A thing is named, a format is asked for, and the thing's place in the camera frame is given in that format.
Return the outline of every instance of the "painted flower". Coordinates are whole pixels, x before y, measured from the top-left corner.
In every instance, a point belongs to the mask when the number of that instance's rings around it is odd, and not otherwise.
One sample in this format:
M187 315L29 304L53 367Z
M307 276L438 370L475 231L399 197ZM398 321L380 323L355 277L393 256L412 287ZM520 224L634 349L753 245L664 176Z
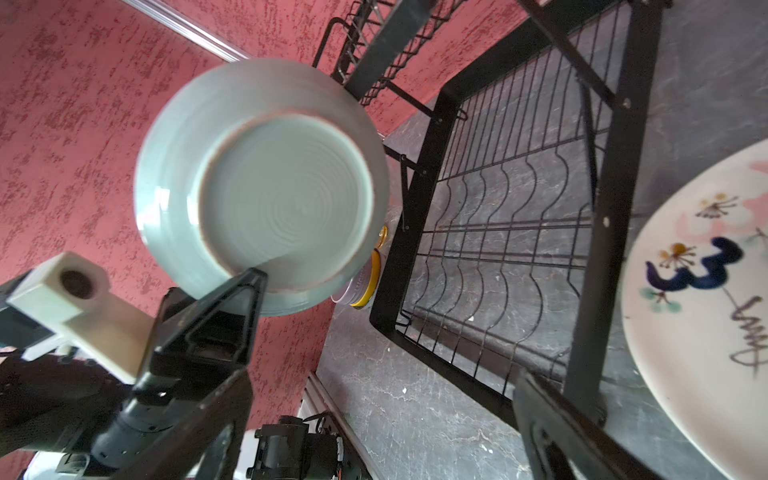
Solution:
M659 266L662 268L672 267L675 270L684 266L691 266L694 264L694 261L685 257L695 257L696 254L693 252L695 248L686 247L682 243L672 243L670 251L662 250L659 252L659 257L661 257Z
M715 195L714 200L704 199L701 201L703 209L697 212L696 216L703 218L720 218L723 215L728 214L725 209L733 208L737 205L734 201L738 198L739 197L729 198L727 194L720 193Z
M640 289L640 295L648 300L651 300L650 310L654 313L661 313L666 308L670 313L678 313L683 309L680 302L669 300L667 298L667 292L656 291L649 286Z
M748 247L763 247L763 257L768 258L768 235L760 228L755 228L756 233L743 239Z

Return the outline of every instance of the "metal frame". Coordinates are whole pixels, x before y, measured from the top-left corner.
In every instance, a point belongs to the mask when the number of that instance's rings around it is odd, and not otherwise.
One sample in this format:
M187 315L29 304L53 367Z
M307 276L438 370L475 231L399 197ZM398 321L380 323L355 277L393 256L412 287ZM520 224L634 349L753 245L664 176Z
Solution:
M370 316L371 324L383 335L515 428L518 427L518 420L512 400L440 358L396 328L398 325L404 326L398 318L402 312L417 249L456 117L464 100L518 65L522 65L534 53L549 45L560 48L563 57L571 62L584 85L581 100L584 102L582 111L586 126L584 142L590 152L587 155L587 163L595 212L592 220L594 237L585 272L584 292L581 295L564 394L582 412L595 419L598 386L624 253L648 96L656 61L661 12L664 8L662 0L631 4L627 44L615 94L620 101L614 101L613 92L562 33L573 30L599 14L612 2L553 0L546 7L539 8L532 6L531 0L519 1L533 18L528 19L458 73L438 96L416 162L416 165L425 169L425 173L414 175L407 196L404 195L403 217L392 240L392 248ZM594 125L590 125L590 90L609 106L614 115L607 134L608 141L599 179L594 155L595 131Z
M354 0L345 18L331 18L315 54L323 57L336 25L346 39L331 78L343 84L363 106L389 88L424 112L425 107L389 82L445 24L465 0Z
M515 387L515 411L536 480L661 480L547 382L526 375Z

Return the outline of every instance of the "bowl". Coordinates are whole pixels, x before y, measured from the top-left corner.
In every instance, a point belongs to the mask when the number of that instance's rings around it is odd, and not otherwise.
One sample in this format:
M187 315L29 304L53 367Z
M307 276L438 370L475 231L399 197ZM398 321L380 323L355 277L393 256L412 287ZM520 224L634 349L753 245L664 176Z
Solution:
M355 275L388 199L365 110L322 72L279 59L184 86L147 133L134 180L141 239L178 286L201 298L255 266L269 275L265 316L310 308Z

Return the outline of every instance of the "red textured wall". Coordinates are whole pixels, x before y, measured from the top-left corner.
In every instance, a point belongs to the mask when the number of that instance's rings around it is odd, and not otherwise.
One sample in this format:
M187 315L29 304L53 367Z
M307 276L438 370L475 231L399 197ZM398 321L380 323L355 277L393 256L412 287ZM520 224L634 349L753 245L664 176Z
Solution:
M254 57L291 58L304 63L312 63L328 21L334 16L344 18L352 4L351 0L164 1L209 33ZM397 77L397 85L426 103L453 75L517 28L526 16L514 1L468 0L424 45L422 53L410 60ZM334 32L334 42L320 64L326 72L336 60L343 39L338 27ZM415 108L390 91L382 92L368 107L383 134L391 133L414 112Z
M170 97L222 61L120 0L4 0L0 45L0 281L73 250L154 313L172 282L136 230L135 159ZM254 425L296 413L332 311L262 319ZM0 459L0 479L29 458Z

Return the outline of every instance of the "rack leg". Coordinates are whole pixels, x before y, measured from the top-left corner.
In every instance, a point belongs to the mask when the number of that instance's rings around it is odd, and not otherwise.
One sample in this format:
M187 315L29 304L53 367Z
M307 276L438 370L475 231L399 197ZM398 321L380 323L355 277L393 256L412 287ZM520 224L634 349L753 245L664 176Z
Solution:
M584 57L569 42L568 37L558 28L545 10L539 6L536 0L518 0L520 6L531 16L531 20L539 29L547 35L549 41L560 50L563 56L573 65L579 76L586 81L596 94L609 106L614 106L614 92L603 82L592 67L584 60Z
M430 110L422 102L416 100L407 91L393 84L391 81L386 82L386 87L389 90L391 90L394 94L396 94L398 97L402 98L403 100L407 101L408 103L410 103L411 105L419 109L419 111L421 111L427 117L430 117L434 121L442 122L442 118L438 117L433 110Z
M513 404L533 478L575 480L570 459L586 478L661 480L541 377L518 380Z
M591 191L592 211L594 212L595 191L598 188L598 157L594 152L594 121L592 119L592 96L589 87L579 82L581 89L581 117L584 119L584 148L587 151L587 172Z
M400 163L400 188L402 195L402 229L408 230L408 222L406 219L406 199L408 198L408 168L403 162Z
M384 145L384 153L389 155L392 159L400 162L401 165L405 165L406 167L415 171L417 174L421 174L421 175L427 174L427 170L421 168L419 164L417 164L415 161L410 160L405 154L399 153L394 148L390 148Z
M632 197L640 167L664 0L632 2L621 59L617 105L598 182L589 262L578 307L563 395L590 418L595 407L624 261Z

